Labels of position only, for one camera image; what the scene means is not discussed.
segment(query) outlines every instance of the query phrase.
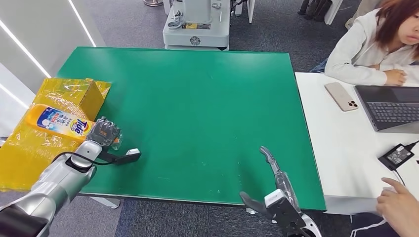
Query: smartphone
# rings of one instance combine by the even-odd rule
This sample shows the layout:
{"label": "smartphone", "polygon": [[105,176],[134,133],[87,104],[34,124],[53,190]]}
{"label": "smartphone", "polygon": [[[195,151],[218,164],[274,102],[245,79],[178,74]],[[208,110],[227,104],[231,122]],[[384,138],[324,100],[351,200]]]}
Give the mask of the smartphone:
{"label": "smartphone", "polygon": [[325,88],[342,111],[346,112],[358,108],[358,104],[339,82],[326,84]]}

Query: sticker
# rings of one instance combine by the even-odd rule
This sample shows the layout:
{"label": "sticker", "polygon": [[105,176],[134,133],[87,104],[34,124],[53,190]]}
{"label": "sticker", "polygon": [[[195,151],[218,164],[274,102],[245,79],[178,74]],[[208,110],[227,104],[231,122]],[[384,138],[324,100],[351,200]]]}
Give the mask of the sticker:
{"label": "sticker", "polygon": [[191,42],[191,45],[193,46],[198,46],[201,44],[201,39],[198,38],[197,36],[192,36],[189,41]]}
{"label": "sticker", "polygon": [[211,30],[211,24],[186,23],[182,25],[182,29]]}
{"label": "sticker", "polygon": [[85,136],[91,130],[88,120],[48,107],[38,118],[37,126],[61,134],[73,133],[77,136]]}
{"label": "sticker", "polygon": [[85,136],[89,133],[91,127],[87,120],[78,118],[70,123],[70,129],[78,136]]}

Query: laptop keyboard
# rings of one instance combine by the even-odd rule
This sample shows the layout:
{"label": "laptop keyboard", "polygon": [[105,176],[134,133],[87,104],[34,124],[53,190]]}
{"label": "laptop keyboard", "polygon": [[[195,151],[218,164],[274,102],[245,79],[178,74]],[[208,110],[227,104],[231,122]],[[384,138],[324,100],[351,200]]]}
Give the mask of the laptop keyboard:
{"label": "laptop keyboard", "polygon": [[368,102],[374,118],[378,122],[410,123],[419,121],[419,104]]}

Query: green table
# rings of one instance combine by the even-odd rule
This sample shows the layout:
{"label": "green table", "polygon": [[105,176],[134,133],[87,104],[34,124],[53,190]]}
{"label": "green table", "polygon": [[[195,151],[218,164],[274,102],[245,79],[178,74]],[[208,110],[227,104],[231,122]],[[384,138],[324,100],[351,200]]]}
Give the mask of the green table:
{"label": "green table", "polygon": [[290,58],[286,53],[78,47],[58,77],[112,82],[99,116],[123,131],[117,155],[83,193],[242,204],[275,189],[266,146],[303,209],[325,210]]}

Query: led light strip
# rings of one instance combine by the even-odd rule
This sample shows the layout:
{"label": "led light strip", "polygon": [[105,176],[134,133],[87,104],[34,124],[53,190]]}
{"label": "led light strip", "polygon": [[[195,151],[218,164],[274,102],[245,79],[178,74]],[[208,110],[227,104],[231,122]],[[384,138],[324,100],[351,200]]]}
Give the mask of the led light strip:
{"label": "led light strip", "polygon": [[51,78],[49,73],[41,66],[41,64],[32,56],[32,54],[23,46],[23,44],[16,38],[16,36],[9,30],[9,28],[0,20],[0,27],[12,38],[12,40],[20,47],[20,49],[32,60],[33,63],[42,71],[47,77]]}
{"label": "led light strip", "polygon": [[21,106],[23,106],[25,109],[28,109],[28,105],[25,104],[23,101],[21,101],[19,98],[17,98],[10,90],[8,90],[6,87],[4,87],[2,84],[0,84],[0,89],[6,92],[10,97],[12,97],[15,101],[17,101]]}
{"label": "led light strip", "polygon": [[79,12],[77,11],[76,7],[74,6],[73,1],[68,0],[68,2],[70,3],[71,8],[73,9],[74,13],[76,14],[77,18],[79,19],[80,24],[83,26],[83,29],[86,32],[87,37],[89,37],[89,40],[92,43],[93,47],[96,47],[96,44],[94,43],[93,38],[91,37],[89,31],[87,30],[86,25],[84,24],[82,18],[80,17]]}

